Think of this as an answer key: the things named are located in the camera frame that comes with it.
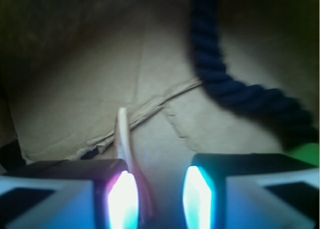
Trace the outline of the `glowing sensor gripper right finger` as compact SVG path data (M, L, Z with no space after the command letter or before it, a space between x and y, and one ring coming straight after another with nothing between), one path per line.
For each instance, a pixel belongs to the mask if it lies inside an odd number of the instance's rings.
M185 172L189 229L317 229L320 175L280 153L198 153Z

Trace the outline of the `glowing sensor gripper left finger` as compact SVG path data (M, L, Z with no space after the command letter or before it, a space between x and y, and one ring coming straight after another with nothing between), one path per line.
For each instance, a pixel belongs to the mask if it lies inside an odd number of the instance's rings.
M0 177L3 229L136 229L139 193L123 159L38 161Z

